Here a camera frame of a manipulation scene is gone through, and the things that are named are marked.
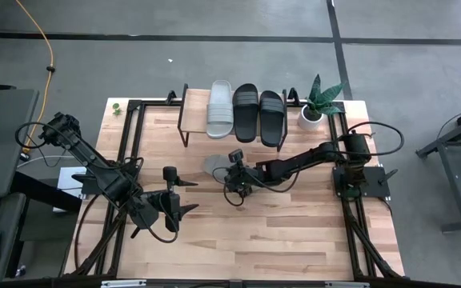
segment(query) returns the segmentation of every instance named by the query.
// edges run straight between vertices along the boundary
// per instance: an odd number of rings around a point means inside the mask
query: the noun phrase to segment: white slide sandal
[[[233,127],[231,84],[225,80],[217,80],[211,87],[207,104],[206,134],[211,139],[224,138],[232,132]]]

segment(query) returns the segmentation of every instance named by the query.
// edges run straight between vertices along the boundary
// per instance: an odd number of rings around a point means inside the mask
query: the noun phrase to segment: slide sandal
[[[207,104],[206,134],[211,139],[224,138],[234,125],[231,84],[225,80],[214,81]]]
[[[257,113],[259,100],[257,88],[254,84],[243,84],[232,98],[234,105],[234,130],[236,139],[241,143],[255,140],[257,136]]]
[[[259,104],[261,119],[261,142],[264,146],[276,147],[280,144],[284,128],[284,101],[273,91],[264,91]]]

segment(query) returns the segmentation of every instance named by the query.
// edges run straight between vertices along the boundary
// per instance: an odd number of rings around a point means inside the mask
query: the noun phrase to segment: white plant pot
[[[316,120],[316,121],[311,121],[303,115],[303,111],[307,109],[307,105],[305,105],[301,110],[300,110],[300,115],[298,116],[298,126],[302,128],[305,131],[314,131],[318,129],[319,123],[321,122],[321,119],[323,119],[323,115]]]

